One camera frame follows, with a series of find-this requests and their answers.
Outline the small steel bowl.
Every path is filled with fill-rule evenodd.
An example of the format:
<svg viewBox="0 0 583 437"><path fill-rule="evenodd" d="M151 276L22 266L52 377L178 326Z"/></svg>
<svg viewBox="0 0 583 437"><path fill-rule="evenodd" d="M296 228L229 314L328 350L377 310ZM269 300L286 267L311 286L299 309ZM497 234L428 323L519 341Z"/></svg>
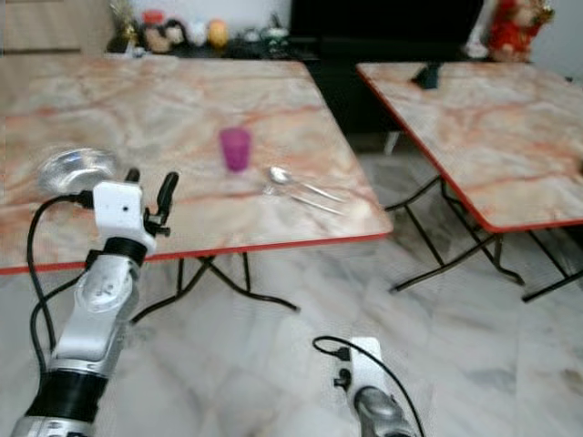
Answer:
<svg viewBox="0 0 583 437"><path fill-rule="evenodd" d="M51 154L38 167L37 186L47 195L91 190L117 174L119 158L100 148L70 148Z"/></svg>

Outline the purple plastic cup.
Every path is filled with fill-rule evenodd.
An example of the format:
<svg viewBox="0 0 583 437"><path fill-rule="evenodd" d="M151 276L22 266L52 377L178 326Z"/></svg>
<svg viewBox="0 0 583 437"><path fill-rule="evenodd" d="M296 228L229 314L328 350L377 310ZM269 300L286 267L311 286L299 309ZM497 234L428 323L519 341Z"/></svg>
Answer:
<svg viewBox="0 0 583 437"><path fill-rule="evenodd" d="M218 134L225 166L230 172L245 171L250 165L251 133L242 127L222 129Z"/></svg>

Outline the marble folding table with dishes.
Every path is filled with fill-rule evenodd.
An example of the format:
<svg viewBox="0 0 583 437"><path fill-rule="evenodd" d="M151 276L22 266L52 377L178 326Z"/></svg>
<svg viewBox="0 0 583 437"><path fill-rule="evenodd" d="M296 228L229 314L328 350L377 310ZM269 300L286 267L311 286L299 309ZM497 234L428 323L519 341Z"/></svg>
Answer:
<svg viewBox="0 0 583 437"><path fill-rule="evenodd" d="M26 273L26 231L47 194L38 167L56 151L100 148L120 169L138 168L143 190L179 172L168 225L155 259L198 259L197 275L224 279L215 258L263 249L382 239L393 226L307 67L291 61L50 59L3 109L1 273ZM250 165L230 172L220 131L251 133ZM270 167L341 197L283 186ZM294 193L332 215L266 186Z"/></svg>

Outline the steel spoon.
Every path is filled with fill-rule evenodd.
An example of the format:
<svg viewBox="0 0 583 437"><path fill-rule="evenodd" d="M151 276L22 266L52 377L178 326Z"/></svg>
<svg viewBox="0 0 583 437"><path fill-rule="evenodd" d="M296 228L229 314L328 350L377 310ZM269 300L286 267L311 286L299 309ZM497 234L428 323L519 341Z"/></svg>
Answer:
<svg viewBox="0 0 583 437"><path fill-rule="evenodd" d="M293 178L291 172L287 169L270 167L270 169L268 169L268 176L270 176L270 179L273 180L273 182L282 184L283 186L301 186L307 188L309 191L317 193L317 195L324 196L327 199L333 201L344 201L341 197L334 196L332 193L324 191L323 188L317 188L312 186L312 184L303 182L303 180Z"/></svg>

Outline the red-lidded snack jar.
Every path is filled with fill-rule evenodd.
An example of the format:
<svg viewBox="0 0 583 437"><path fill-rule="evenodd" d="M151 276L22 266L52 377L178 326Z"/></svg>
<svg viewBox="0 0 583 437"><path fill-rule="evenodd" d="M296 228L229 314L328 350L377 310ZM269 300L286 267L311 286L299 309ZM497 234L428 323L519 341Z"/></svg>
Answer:
<svg viewBox="0 0 583 437"><path fill-rule="evenodd" d="M141 13L143 46L153 54L169 53L170 41L164 36L166 13L158 9L146 9Z"/></svg>

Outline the black round figurine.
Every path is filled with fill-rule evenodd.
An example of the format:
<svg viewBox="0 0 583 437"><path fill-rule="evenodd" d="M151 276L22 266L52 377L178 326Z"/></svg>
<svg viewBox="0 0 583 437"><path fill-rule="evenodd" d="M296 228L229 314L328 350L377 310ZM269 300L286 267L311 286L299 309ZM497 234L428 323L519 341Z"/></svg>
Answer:
<svg viewBox="0 0 583 437"><path fill-rule="evenodd" d="M170 42L171 47L184 46L190 41L186 25L178 18L170 18L162 26L162 32L163 36Z"/></svg>

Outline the steel fork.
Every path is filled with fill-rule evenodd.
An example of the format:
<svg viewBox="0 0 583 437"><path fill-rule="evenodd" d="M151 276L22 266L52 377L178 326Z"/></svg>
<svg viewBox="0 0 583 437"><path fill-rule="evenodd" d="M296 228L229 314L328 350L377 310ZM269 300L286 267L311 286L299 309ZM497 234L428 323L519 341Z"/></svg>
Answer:
<svg viewBox="0 0 583 437"><path fill-rule="evenodd" d="M342 212L340 209L325 207L320 203L316 203L316 201L308 200L307 198L301 197L299 195L294 195L294 193L286 192L274 186L266 186L265 188L262 189L261 192L265 193L265 195L286 197L295 201L300 201L300 203L308 205L308 207L323 209L323 211L332 213L332 215L344 216L344 212Z"/></svg>

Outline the white round figurine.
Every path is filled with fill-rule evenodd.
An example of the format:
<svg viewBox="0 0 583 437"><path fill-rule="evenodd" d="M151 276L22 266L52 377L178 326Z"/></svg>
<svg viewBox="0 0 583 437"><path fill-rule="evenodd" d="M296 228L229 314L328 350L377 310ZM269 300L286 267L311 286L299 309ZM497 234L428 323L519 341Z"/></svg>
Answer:
<svg viewBox="0 0 583 437"><path fill-rule="evenodd" d="M208 22L196 21L187 24L187 37L192 46L206 46L209 40Z"/></svg>

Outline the yellow round figurine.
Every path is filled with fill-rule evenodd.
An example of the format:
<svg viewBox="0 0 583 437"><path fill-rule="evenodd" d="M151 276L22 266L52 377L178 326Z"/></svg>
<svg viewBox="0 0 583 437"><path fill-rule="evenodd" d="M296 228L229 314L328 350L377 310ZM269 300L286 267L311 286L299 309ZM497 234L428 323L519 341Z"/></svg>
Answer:
<svg viewBox="0 0 583 437"><path fill-rule="evenodd" d="M228 24L221 18L212 18L207 24L207 42L215 49L222 49L230 41Z"/></svg>

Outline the light wooden cabinet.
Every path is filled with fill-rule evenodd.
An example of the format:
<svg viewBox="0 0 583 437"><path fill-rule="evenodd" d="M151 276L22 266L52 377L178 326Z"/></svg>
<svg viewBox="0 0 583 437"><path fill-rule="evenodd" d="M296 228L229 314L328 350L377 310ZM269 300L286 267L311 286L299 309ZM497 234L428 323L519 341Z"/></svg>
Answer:
<svg viewBox="0 0 583 437"><path fill-rule="evenodd" d="M113 37L111 0L4 0L0 54L105 53Z"/></svg>

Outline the white green mug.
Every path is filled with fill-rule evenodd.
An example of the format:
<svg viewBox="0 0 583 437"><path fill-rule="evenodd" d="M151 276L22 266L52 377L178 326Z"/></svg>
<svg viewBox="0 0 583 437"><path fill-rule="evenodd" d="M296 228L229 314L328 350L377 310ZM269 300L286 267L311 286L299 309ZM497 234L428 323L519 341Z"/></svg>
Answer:
<svg viewBox="0 0 583 437"><path fill-rule="evenodd" d="M289 32L283 26L268 26L263 29L262 38L268 53L280 53L287 49Z"/></svg>

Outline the black television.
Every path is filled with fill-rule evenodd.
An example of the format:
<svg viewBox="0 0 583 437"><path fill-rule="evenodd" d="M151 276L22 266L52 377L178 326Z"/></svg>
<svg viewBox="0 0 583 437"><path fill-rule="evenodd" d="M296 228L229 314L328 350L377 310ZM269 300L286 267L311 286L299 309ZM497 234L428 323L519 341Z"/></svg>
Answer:
<svg viewBox="0 0 583 437"><path fill-rule="evenodd" d="M463 43L485 0L292 0L289 35Z"/></svg>

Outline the small black box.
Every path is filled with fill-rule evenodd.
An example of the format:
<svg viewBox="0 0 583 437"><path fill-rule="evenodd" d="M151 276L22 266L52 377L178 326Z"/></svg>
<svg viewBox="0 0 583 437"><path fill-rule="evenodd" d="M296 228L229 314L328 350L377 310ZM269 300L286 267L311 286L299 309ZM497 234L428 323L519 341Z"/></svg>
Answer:
<svg viewBox="0 0 583 437"><path fill-rule="evenodd" d="M415 75L412 76L411 82L420 87L421 90L437 90L440 87L441 62L425 63Z"/></svg>

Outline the marble folding table red edge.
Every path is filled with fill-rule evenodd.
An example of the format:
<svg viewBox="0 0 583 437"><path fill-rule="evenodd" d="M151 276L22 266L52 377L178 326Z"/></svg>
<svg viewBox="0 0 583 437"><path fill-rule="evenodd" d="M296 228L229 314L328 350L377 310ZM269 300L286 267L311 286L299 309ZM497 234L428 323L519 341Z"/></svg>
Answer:
<svg viewBox="0 0 583 437"><path fill-rule="evenodd" d="M482 254L503 266L507 236L562 230L583 248L583 87L533 64L442 63L440 87L411 78L424 63L361 63L355 68L436 175L397 208L433 188L472 239L470 249L393 287L417 286Z"/></svg>

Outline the red plush doll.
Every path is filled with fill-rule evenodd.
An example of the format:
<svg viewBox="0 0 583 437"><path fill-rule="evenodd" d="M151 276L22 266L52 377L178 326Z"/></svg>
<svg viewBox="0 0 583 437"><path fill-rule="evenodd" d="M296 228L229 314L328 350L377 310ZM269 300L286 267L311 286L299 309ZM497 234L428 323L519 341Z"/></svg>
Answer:
<svg viewBox="0 0 583 437"><path fill-rule="evenodd" d="M486 43L493 62L532 62L532 45L543 25L554 20L548 0L498 0Z"/></svg>

